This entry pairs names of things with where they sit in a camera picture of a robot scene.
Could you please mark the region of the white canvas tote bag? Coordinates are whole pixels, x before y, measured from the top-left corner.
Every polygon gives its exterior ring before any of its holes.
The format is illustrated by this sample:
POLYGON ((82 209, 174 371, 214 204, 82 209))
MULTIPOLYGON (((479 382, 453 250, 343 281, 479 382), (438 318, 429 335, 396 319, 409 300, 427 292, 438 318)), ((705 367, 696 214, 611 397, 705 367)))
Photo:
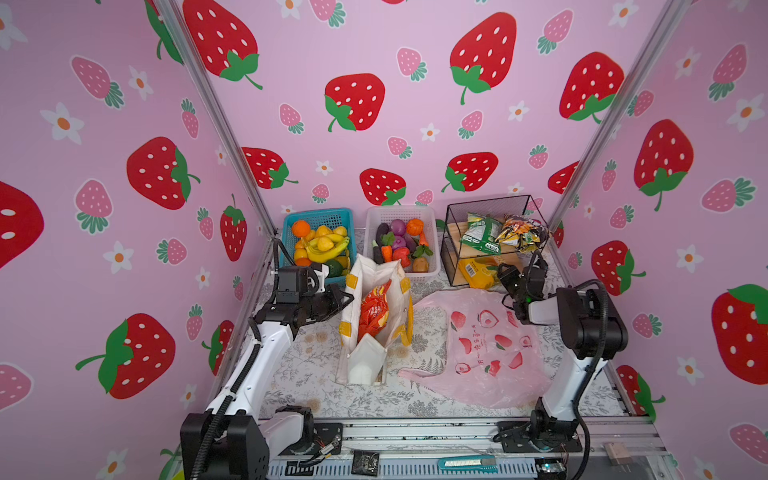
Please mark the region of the white canvas tote bag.
POLYGON ((398 261, 378 264, 358 255, 346 275, 353 302, 341 314, 341 354, 336 382, 381 385, 387 380, 389 349, 408 347, 413 336, 412 285, 398 261))

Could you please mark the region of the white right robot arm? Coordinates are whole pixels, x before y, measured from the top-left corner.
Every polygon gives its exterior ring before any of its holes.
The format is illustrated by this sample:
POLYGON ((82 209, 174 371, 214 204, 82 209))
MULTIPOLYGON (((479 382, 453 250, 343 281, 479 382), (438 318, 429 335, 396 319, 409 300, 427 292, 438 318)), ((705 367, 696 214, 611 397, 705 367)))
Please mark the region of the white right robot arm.
POLYGON ((523 269, 502 264, 498 278, 512 300, 511 313, 530 326, 556 326, 565 347, 560 365, 547 391, 540 396, 528 421, 500 425, 493 440, 506 447, 531 447, 547 451, 587 432, 581 416, 581 399, 606 363, 628 345, 627 328, 606 285, 590 279, 576 286, 543 292, 548 264, 534 252, 523 269))

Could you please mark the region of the pink plastic grocery bag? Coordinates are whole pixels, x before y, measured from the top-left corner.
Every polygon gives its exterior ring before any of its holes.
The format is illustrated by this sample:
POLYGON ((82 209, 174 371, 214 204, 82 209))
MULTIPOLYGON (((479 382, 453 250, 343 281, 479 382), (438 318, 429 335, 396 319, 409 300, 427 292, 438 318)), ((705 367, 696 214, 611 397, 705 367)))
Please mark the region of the pink plastic grocery bag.
POLYGON ((521 407, 551 385, 535 329, 502 304, 504 296, 480 289, 442 290, 415 309, 435 309, 446 326, 446 362, 438 374, 403 368, 398 375, 467 405, 521 407))

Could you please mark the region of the yellow snack packet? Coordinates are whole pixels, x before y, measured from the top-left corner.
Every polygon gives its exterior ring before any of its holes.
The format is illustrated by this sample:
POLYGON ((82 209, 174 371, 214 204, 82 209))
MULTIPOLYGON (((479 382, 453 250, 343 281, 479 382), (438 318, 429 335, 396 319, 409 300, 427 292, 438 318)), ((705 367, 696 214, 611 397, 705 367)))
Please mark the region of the yellow snack packet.
POLYGON ((482 290, 489 290, 499 282, 498 267, 495 257, 465 258, 458 263, 458 270, 468 285, 482 290))

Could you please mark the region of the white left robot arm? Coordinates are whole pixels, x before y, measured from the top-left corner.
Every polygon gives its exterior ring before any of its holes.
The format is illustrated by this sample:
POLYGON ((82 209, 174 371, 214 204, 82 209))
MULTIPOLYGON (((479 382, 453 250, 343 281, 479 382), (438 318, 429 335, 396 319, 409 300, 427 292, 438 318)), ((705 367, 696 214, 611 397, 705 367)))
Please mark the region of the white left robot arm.
POLYGON ((323 322, 351 305, 354 297, 327 284, 319 264, 286 266, 275 273, 273 293, 249 319, 253 334, 222 390, 181 430, 183 474, 187 479, 264 479, 270 462, 284 452, 309 455, 308 468, 339 442, 323 440, 308 407, 288 405, 268 420, 259 413, 268 384, 301 327, 323 322))

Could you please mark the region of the red snack packet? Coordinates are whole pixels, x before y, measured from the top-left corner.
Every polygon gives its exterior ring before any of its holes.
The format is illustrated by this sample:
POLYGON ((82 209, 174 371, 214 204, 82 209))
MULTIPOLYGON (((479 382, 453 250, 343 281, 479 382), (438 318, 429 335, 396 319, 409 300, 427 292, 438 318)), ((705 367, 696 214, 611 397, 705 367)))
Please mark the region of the red snack packet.
POLYGON ((358 340, 365 335, 376 337, 387 325, 389 319, 389 305, 387 292, 392 284, 391 280, 374 287, 361 303, 361 315, 358 328, 358 340))

